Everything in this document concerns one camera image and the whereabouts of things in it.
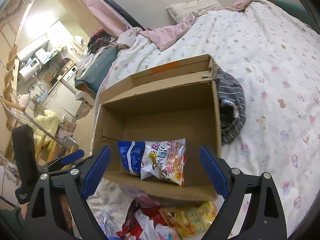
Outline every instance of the orange tape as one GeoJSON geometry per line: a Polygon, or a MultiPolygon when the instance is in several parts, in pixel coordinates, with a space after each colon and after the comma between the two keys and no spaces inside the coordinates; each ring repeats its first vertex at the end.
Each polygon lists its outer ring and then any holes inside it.
{"type": "Polygon", "coordinates": [[[179,67],[179,64],[177,61],[151,68],[150,71],[153,74],[153,73],[157,73],[157,72],[168,70],[175,67],[179,67]]]}

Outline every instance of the silver rivet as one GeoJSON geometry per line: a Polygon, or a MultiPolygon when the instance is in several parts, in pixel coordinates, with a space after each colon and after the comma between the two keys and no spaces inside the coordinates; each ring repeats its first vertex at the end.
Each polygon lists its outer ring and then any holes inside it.
{"type": "Polygon", "coordinates": [[[77,175],[79,173],[78,169],[73,169],[70,171],[71,175],[77,175]]]}
{"type": "Polygon", "coordinates": [[[48,177],[48,174],[45,173],[40,176],[40,179],[45,180],[47,177],[48,177]]]}
{"type": "Polygon", "coordinates": [[[271,175],[267,172],[263,173],[263,177],[265,177],[266,179],[270,179],[271,175]]]}
{"type": "Polygon", "coordinates": [[[233,168],[233,169],[231,170],[231,172],[232,172],[233,174],[235,174],[235,175],[240,174],[240,170],[239,170],[238,168],[233,168]]]}

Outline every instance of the open cardboard box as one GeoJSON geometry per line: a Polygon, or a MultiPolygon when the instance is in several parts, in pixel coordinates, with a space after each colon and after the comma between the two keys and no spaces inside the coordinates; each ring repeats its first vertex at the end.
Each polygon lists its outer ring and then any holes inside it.
{"type": "Polygon", "coordinates": [[[134,74],[100,95],[105,101],[98,115],[93,152],[101,144],[110,146],[111,161],[104,178],[120,185],[137,187],[157,197],[211,200],[216,193],[200,163],[199,149],[209,145],[220,157],[219,102],[212,80],[215,63],[209,55],[201,55],[170,64],[134,74]],[[186,138],[187,144],[184,187],[156,177],[141,180],[122,166],[119,140],[181,138],[186,138]]]}

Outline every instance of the floor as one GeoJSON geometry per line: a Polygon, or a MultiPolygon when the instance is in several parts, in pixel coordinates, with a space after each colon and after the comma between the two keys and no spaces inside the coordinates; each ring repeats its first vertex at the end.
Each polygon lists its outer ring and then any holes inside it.
{"type": "Polygon", "coordinates": [[[73,138],[77,141],[79,149],[84,151],[84,157],[89,156],[90,143],[94,131],[94,108],[90,110],[87,116],[77,121],[73,138]]]}

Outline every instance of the blue rubber tip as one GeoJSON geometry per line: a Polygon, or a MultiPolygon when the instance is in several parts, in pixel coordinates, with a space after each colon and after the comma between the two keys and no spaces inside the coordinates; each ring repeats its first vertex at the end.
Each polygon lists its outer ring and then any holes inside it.
{"type": "Polygon", "coordinates": [[[202,146],[200,148],[200,162],[207,173],[212,186],[218,195],[223,196],[225,199],[229,195],[227,188],[227,179],[223,175],[222,171],[219,169],[219,166],[216,164],[210,153],[207,149],[202,146]]]}
{"type": "Polygon", "coordinates": [[[109,165],[110,159],[111,149],[106,146],[84,179],[84,189],[81,193],[84,199],[88,199],[89,196],[95,193],[100,180],[109,165]]]}
{"type": "Polygon", "coordinates": [[[81,159],[83,156],[84,156],[84,151],[83,150],[77,150],[77,151],[75,151],[73,153],[70,153],[67,156],[64,156],[61,159],[61,164],[62,165],[69,165],[69,164],[75,162],[76,160],[81,159]]]}

